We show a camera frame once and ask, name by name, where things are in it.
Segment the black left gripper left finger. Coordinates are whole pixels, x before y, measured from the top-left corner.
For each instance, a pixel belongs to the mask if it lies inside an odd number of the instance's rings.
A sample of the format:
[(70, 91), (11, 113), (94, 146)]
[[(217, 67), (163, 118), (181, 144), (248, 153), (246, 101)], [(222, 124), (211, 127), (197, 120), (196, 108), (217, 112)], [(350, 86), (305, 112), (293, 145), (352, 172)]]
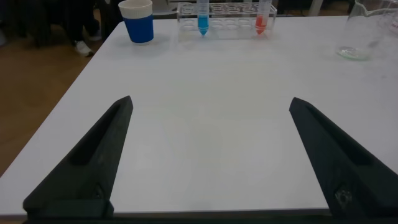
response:
[(28, 218), (110, 218), (110, 202), (133, 104), (115, 101), (25, 198)]

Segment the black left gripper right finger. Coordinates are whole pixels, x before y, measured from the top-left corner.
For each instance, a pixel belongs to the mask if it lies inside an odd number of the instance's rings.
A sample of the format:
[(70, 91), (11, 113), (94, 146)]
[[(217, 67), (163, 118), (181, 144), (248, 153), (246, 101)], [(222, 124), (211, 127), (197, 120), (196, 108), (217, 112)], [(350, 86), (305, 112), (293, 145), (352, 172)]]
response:
[(309, 102), (293, 98), (289, 111), (334, 217), (397, 217), (393, 170)]

